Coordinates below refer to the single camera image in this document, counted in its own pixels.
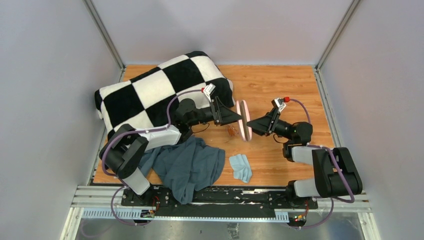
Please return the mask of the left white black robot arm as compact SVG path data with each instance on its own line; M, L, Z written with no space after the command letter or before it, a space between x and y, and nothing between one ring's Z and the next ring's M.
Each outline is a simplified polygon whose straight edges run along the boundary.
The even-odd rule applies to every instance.
M101 163L134 192L134 200L140 206L153 201L150 182L139 169L142 156L148 150L185 142L192 134L192 126L213 122L217 126L242 120L240 111L226 107L218 97L204 108L197 108L194 100L183 99L175 110L170 125L141 129L123 124L100 150Z

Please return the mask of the light blue cleaning cloth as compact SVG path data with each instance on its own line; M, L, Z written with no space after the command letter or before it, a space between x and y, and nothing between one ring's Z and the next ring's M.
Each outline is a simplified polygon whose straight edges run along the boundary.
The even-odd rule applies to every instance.
M229 157L229 163L233 169L233 177L243 183L249 183L253 173L245 154L237 154Z

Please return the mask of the pink glasses case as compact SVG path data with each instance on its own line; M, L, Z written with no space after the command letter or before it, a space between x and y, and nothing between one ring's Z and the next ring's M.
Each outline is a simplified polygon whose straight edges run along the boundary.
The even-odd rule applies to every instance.
M239 133L245 142L249 142L252 140L253 133L252 128L247 125L251 120L247 102L245 100L237 100L235 106L237 114L241 116L241 119L237 121Z

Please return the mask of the aluminium frame rail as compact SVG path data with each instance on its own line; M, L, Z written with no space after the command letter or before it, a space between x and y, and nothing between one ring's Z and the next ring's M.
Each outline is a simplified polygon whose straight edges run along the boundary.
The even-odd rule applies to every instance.
M296 223L328 213L369 214L366 194L353 203L328 198L289 202L284 187L212 186L195 192L188 204L179 203L168 188L155 185L143 196L111 186L79 186L69 214L77 219L123 221L207 221Z

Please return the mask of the orange sunglasses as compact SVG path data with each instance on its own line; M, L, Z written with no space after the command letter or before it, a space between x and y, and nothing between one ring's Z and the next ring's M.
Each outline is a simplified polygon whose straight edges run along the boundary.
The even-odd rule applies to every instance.
M232 125L227 126L227 132L230 137L236 137L239 135L239 131Z

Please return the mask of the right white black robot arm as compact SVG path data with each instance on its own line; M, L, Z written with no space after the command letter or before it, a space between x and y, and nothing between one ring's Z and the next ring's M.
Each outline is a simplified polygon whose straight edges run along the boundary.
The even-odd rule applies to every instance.
M285 201L290 208L298 209L311 198L332 198L352 204L355 196L362 193L362 180L349 149L312 145L313 126L309 122L288 123L281 120L279 110L273 108L265 116L246 124L257 135L275 134L286 138L283 156L290 162L313 167L312 178L287 184Z

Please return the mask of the black white checkered pillow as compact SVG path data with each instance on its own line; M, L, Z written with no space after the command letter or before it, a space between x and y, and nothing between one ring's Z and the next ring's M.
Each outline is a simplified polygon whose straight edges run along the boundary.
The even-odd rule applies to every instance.
M228 108L235 105L233 83L203 51L174 57L130 80L101 87L94 92L99 118L104 121L110 139L123 124L150 129L168 123L183 99L192 99L199 109L209 106L199 92L215 85L213 97Z

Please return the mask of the grey blue crumpled garment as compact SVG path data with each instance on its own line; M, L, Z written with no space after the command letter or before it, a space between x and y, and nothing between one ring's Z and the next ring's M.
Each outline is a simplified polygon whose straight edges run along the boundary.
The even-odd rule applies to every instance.
M209 187L219 179L225 162L225 150L191 136L181 144L147 150L138 168L144 176L154 170L162 184L172 191L173 197L186 205L192 202L195 191Z

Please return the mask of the black mounting base plate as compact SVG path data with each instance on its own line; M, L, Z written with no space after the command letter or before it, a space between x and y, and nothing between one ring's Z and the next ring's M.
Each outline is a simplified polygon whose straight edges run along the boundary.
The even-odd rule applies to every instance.
M158 217L197 219L270 219L276 216L277 210L304 213L306 209L318 208L311 198L288 196L281 186L210 186L195 191L191 203L181 204L169 188L153 185L143 195L125 189L120 203L125 207L151 207Z

